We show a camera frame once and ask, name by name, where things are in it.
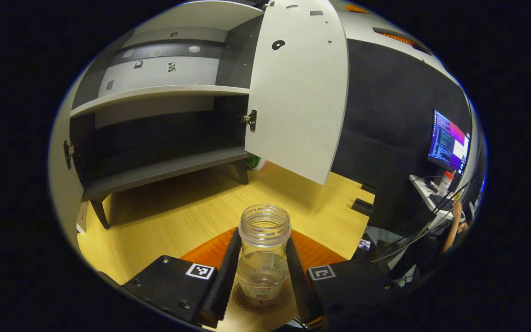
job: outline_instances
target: glass jar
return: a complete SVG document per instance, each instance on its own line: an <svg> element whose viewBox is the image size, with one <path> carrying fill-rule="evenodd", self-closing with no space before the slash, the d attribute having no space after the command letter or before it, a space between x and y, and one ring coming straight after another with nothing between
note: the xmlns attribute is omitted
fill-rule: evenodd
<svg viewBox="0 0 531 332"><path fill-rule="evenodd" d="M286 243L291 227L288 212L270 204L250 206L239 223L242 248L236 275L245 296L270 300L289 279Z"/></svg>

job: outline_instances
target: cabinet door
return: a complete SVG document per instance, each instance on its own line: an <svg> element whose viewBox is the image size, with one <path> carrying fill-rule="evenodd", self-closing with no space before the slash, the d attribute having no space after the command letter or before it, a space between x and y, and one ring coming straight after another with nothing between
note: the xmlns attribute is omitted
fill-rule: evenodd
<svg viewBox="0 0 531 332"><path fill-rule="evenodd" d="M67 167L64 143L65 141L69 144L71 143L69 139L71 106L77 87L82 81L85 72L86 70L71 86L65 100L61 103L51 131L47 165L50 199L53 202L61 229L63 229L71 246L77 252L80 252L77 244L77 213L83 196L83 187L77 176L72 158L71 168Z"/></svg>
<svg viewBox="0 0 531 332"><path fill-rule="evenodd" d="M257 122L255 131L246 128L245 150L324 184L348 80L348 45L333 6L327 0L276 0L257 40L248 103Z"/></svg>

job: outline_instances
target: computer monitor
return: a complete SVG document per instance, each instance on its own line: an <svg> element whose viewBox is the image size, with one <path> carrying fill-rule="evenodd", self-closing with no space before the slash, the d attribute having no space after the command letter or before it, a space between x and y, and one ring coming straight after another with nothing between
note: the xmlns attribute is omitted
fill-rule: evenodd
<svg viewBox="0 0 531 332"><path fill-rule="evenodd" d="M451 172L462 174L468 156L470 134L464 135L460 128L436 110L432 130L428 159Z"/></svg>

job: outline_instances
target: screw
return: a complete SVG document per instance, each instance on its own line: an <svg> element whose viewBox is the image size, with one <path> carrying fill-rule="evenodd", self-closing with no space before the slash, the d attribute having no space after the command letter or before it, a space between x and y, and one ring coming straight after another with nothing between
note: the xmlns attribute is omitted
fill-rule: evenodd
<svg viewBox="0 0 531 332"><path fill-rule="evenodd" d="M186 310L190 310L192 308L192 305L187 301L181 301L179 305Z"/></svg>

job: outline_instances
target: green object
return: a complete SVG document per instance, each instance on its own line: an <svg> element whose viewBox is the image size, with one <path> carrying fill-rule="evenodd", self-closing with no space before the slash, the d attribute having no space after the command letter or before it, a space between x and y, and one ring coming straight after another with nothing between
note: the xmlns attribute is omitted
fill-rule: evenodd
<svg viewBox="0 0 531 332"><path fill-rule="evenodd" d="M247 157L247 166L249 166L249 168L256 168L257 164L260 163L260 160L260 157L252 154L251 157Z"/></svg>

